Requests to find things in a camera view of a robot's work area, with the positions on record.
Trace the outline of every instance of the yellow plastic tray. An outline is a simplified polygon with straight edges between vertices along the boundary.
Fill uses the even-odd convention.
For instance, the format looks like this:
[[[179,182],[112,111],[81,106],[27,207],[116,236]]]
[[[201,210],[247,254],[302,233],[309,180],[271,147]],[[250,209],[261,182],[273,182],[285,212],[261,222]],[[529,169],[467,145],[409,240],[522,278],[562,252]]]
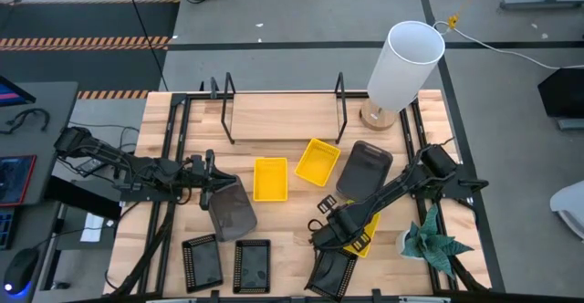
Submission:
[[[339,148],[312,139],[304,151],[295,173],[308,182],[325,186],[339,156]]]
[[[371,238],[371,243],[373,242],[373,236],[375,235],[375,230],[377,230],[377,224],[380,222],[381,215],[379,213],[373,216],[373,219],[368,225],[365,225],[365,234]],[[360,252],[357,252],[353,246],[346,246],[344,249],[348,252],[355,254],[360,257],[367,257],[369,250],[371,249],[371,243],[369,243]]]
[[[254,167],[254,201],[285,202],[288,199],[286,158],[258,158]]]

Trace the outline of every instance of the white lamp shade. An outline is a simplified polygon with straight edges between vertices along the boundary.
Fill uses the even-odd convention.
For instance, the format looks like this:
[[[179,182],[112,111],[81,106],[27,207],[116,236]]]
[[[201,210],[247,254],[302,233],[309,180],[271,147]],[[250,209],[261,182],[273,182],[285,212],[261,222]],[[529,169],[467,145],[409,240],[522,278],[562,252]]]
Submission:
[[[407,107],[444,54],[444,47],[442,35],[424,23],[405,21],[392,27],[367,85],[370,99],[386,110]]]

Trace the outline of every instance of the succulent plant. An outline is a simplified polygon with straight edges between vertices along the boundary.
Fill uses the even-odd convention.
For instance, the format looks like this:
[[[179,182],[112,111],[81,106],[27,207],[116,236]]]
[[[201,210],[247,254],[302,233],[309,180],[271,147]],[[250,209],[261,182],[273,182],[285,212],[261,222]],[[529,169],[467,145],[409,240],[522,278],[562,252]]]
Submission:
[[[473,248],[455,241],[453,236],[438,235],[437,214],[438,207],[434,204],[428,211],[422,227],[412,222],[401,254],[421,257],[437,270],[444,271],[449,277],[454,277],[448,256],[471,251]]]

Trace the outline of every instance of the computer mouse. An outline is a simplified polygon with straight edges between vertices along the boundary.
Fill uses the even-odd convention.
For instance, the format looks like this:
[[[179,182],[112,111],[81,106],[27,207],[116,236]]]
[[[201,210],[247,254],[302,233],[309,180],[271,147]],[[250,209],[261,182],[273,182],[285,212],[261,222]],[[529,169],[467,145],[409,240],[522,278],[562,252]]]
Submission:
[[[16,253],[4,274],[4,290],[11,295],[22,292],[33,276],[37,261],[36,248],[25,248]]]

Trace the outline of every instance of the concrete floor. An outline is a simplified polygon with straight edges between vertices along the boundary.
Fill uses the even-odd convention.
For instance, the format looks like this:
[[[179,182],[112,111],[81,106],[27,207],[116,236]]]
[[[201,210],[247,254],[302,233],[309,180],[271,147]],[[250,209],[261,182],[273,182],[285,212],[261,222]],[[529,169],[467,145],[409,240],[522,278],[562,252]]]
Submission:
[[[438,19],[463,1],[430,0]],[[497,10],[498,3],[473,0],[459,28],[484,41],[580,41],[584,34],[581,9],[510,13]],[[403,20],[424,20],[420,0],[209,0],[181,3],[173,43],[379,41]],[[461,41],[456,34],[445,39]],[[553,65],[584,63],[578,48],[519,52]],[[198,89],[201,80],[223,79],[226,71],[241,90],[329,89],[343,71],[348,89],[364,89],[378,54],[376,48],[169,52],[164,76],[171,90]],[[491,183],[484,200],[506,290],[584,298],[582,243],[548,208],[554,192],[582,180],[584,145],[583,132],[559,132],[543,110],[537,84],[552,71],[487,50],[448,50],[445,58],[477,173]],[[426,87],[443,87],[437,70]],[[138,126],[143,106],[81,100],[73,120]],[[120,131],[94,133],[117,143]],[[63,256],[57,278],[73,288],[39,293],[36,301],[97,297],[109,258],[89,251]],[[81,275],[79,268],[96,272]]]

